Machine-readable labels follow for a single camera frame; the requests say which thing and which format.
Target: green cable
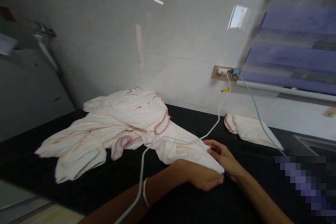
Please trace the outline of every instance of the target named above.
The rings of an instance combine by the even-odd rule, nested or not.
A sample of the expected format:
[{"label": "green cable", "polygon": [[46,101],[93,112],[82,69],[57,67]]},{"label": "green cable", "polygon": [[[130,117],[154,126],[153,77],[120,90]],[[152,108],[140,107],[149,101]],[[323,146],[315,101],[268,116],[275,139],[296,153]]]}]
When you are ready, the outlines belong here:
[{"label": "green cable", "polygon": [[247,90],[250,92],[250,94],[251,94],[251,96],[252,96],[254,105],[255,105],[255,107],[256,107],[255,109],[257,110],[257,114],[258,114],[258,118],[259,118],[261,127],[262,127],[262,129],[264,130],[266,136],[267,136],[267,137],[271,140],[271,142],[278,148],[278,150],[281,152],[281,154],[284,155],[284,156],[286,156],[286,154],[285,154],[282,150],[280,150],[280,148],[273,142],[272,138],[270,138],[270,136],[267,134],[267,132],[266,132],[264,126],[263,126],[263,123],[261,122],[261,118],[260,118],[260,115],[259,115],[258,107],[257,107],[256,101],[255,101],[255,99],[254,99],[254,96],[253,96],[253,94],[252,94],[250,88],[248,87],[248,85],[245,83],[244,79],[243,79],[238,73],[237,73],[236,75],[243,81],[243,83],[244,83],[245,86],[247,87]]}]

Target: black table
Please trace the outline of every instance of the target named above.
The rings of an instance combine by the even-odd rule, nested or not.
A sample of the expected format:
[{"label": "black table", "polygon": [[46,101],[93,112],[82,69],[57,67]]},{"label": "black table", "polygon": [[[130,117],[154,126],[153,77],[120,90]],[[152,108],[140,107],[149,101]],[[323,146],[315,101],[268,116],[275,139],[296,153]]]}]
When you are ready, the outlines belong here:
[{"label": "black table", "polygon": [[[215,115],[171,105],[167,107],[173,122],[199,137],[205,135],[217,120]],[[54,172],[57,158],[41,159],[34,151],[46,138],[84,116],[86,113],[83,110],[76,110],[0,143],[0,179],[85,215],[138,183],[145,146],[125,150],[117,161],[111,160],[109,149],[105,164],[86,172],[75,181],[56,184]],[[281,131],[275,131],[281,142]],[[239,139],[238,135],[225,129],[223,118],[208,139],[216,139],[227,145],[242,166],[294,222],[319,222],[319,219],[311,217],[305,199],[299,196],[284,171],[275,164],[274,156],[280,155],[276,149]],[[166,167],[154,150],[146,153],[144,177],[152,176]],[[142,222],[222,224],[261,223],[261,219],[239,188],[225,179],[222,185],[210,192],[197,190],[190,184],[174,189],[151,208]]]}]

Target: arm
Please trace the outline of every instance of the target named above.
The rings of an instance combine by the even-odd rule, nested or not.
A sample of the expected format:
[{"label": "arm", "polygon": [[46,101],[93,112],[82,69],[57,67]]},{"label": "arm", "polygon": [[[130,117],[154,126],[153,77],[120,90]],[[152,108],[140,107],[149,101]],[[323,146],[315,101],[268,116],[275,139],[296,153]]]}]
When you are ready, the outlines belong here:
[{"label": "arm", "polygon": [[[152,206],[175,187],[190,182],[199,189],[208,191],[223,183],[223,174],[210,170],[186,160],[177,160],[172,165],[147,179],[146,197]],[[85,217],[80,224],[86,223],[114,223],[133,203],[137,197],[139,184],[119,194],[102,207]],[[143,195],[122,223],[138,223],[147,213]]]},{"label": "arm", "polygon": [[209,150],[221,166],[225,174],[246,194],[251,204],[266,224],[293,223],[283,211],[274,203],[259,183],[238,163],[228,148],[215,140],[205,140]]}]

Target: folded cloth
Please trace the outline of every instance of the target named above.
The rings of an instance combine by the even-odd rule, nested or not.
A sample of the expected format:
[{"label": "folded cloth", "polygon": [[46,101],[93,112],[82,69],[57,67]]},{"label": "folded cloth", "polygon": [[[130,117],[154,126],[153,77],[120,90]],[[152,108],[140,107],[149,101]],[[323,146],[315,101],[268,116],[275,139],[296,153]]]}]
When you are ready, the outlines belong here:
[{"label": "folded cloth", "polygon": [[[111,148],[111,159],[117,160],[124,149],[137,149],[142,144],[150,147],[153,143],[150,148],[167,165],[185,159],[224,172],[202,140],[170,121],[166,105],[153,90],[136,88],[97,97],[84,103],[83,110],[88,112],[86,117],[50,136],[35,151],[42,158],[59,158],[57,183],[75,180],[104,164],[107,148]],[[169,138],[157,142],[163,136],[192,144]]]},{"label": "folded cloth", "polygon": [[279,149],[283,150],[284,148],[282,147],[281,143],[267,127],[266,123],[262,121],[262,124],[265,128],[265,131],[276,144],[276,146],[267,137],[258,119],[244,117],[236,114],[226,114],[224,117],[224,125],[228,131],[233,134],[238,134],[241,139],[272,148],[277,148],[278,146]]}]

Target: bracelet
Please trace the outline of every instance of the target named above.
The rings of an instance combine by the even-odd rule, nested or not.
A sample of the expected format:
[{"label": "bracelet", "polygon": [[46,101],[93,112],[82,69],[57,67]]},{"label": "bracelet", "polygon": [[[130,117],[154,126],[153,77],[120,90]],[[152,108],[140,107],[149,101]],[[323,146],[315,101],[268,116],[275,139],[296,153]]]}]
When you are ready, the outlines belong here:
[{"label": "bracelet", "polygon": [[145,200],[145,203],[146,203],[146,205],[148,206],[148,207],[151,207],[150,205],[149,205],[149,203],[148,203],[148,201],[147,201],[147,197],[146,197],[146,182],[147,182],[147,179],[148,178],[146,178],[145,179],[145,181],[143,182],[143,188],[142,188],[142,195],[143,195],[143,198],[144,198],[144,200]]}]

